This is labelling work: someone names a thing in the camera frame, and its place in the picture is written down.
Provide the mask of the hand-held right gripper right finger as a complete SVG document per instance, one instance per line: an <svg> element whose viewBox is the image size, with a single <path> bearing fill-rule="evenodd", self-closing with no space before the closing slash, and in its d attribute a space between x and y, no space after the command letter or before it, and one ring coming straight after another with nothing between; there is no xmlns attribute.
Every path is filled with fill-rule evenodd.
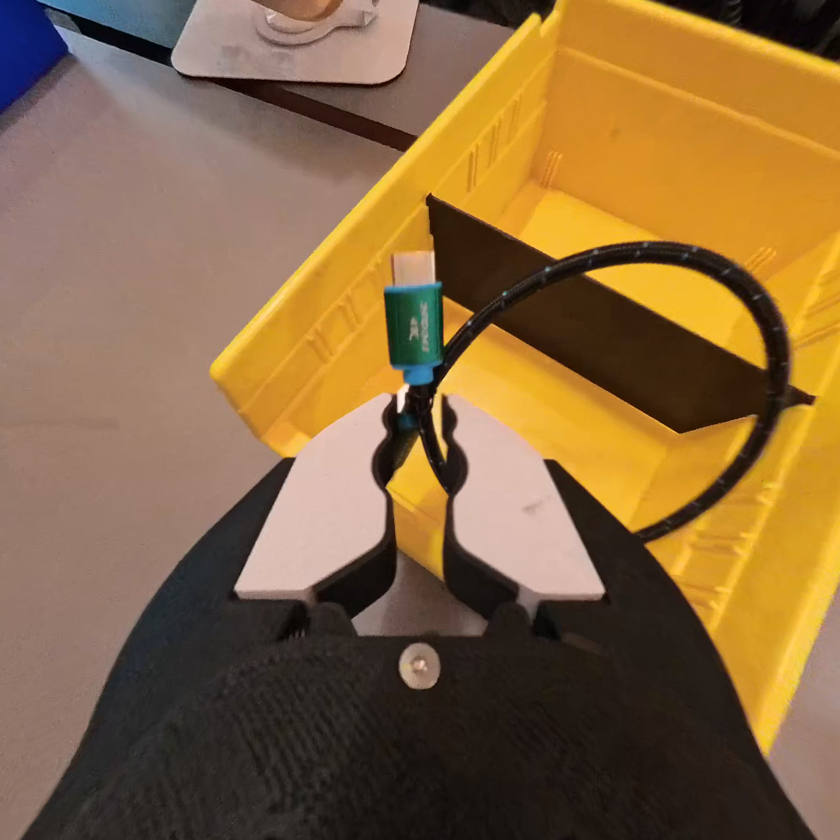
<svg viewBox="0 0 840 840"><path fill-rule="evenodd" d="M443 409L451 594L486 620L506 604L534 618L546 602L600 601L602 578L538 450L463 396Z"/></svg>

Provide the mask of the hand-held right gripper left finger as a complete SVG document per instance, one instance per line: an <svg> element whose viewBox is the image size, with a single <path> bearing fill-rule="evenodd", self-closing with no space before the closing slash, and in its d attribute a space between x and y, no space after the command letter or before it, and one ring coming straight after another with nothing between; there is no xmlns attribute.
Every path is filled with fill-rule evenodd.
<svg viewBox="0 0 840 840"><path fill-rule="evenodd" d="M241 601L336 604L355 617L396 577L396 396L325 427L292 458L241 571Z"/></svg>

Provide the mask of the black braided cable green plug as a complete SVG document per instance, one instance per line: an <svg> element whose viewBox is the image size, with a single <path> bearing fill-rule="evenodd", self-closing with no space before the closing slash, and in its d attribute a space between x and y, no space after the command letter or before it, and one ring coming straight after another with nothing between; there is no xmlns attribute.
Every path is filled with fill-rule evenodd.
<svg viewBox="0 0 840 840"><path fill-rule="evenodd" d="M416 430L431 470L449 499L456 494L455 467L438 440L433 406L438 387L470 345L499 316L543 289L585 270L629 265L675 266L717 282L747 309L763 342L767 363L764 407L730 465L696 498L665 518L636 531L643 543L662 539L715 507L745 477L769 443L787 407L791 346L775 302L744 268L717 252L672 241L631 241L590 248L550 263L492 299L447 343L444 341L443 285L427 276L433 251L392 257L392 283L384 290L385 326L391 367L407 388L404 429Z"/></svg>

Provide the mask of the yellow storage bin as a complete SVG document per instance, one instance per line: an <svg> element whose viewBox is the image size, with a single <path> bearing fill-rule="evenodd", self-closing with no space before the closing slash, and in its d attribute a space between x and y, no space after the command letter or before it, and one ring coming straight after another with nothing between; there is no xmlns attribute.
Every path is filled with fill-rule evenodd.
<svg viewBox="0 0 840 840"><path fill-rule="evenodd" d="M759 463L649 546L720 650L768 753L838 584L838 66L649 2L559 2L478 73L217 357L280 456L401 377L382 292L398 250L443 244L428 196L550 258L674 240L748 270L790 336L786 408ZM744 418L677 430L536 338L490 326L444 380L630 530L729 465Z"/></svg>

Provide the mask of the blue storage bin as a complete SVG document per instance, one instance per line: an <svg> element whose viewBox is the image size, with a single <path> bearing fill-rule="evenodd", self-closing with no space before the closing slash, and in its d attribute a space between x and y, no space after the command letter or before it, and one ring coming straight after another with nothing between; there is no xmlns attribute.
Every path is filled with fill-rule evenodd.
<svg viewBox="0 0 840 840"><path fill-rule="evenodd" d="M1 112L68 54L66 42L37 1L1 1Z"/></svg>

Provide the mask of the grey desk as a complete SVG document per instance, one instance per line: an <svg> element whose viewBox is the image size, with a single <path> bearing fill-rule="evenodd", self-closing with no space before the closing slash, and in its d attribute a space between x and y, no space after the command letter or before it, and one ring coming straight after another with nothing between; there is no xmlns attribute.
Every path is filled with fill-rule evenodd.
<svg viewBox="0 0 840 840"><path fill-rule="evenodd" d="M2 838L56 791L131 635L127 700L175 680L140 661L199 584L145 614L268 478L238 515L260 530L284 458L211 367L404 156L95 41L72 53L2 118Z"/></svg>
<svg viewBox="0 0 840 840"><path fill-rule="evenodd" d="M420 4L402 73L379 86L221 80L218 85L399 152L407 151L513 29Z"/></svg>

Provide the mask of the black bin divider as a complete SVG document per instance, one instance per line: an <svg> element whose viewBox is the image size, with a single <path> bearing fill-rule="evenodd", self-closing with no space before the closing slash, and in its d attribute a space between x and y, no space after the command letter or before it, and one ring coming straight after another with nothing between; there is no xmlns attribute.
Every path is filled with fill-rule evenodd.
<svg viewBox="0 0 840 840"><path fill-rule="evenodd" d="M552 259L427 196L444 295L483 309ZM597 280L578 275L494 325L677 433L761 414L766 374Z"/></svg>

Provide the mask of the white stand base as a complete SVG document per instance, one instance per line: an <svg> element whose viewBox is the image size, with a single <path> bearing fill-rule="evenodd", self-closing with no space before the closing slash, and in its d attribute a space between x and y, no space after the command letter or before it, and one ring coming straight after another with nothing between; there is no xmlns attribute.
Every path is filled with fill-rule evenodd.
<svg viewBox="0 0 840 840"><path fill-rule="evenodd" d="M172 51L192 78L379 86L404 70L418 1L343 1L303 24L250 1L196 2Z"/></svg>

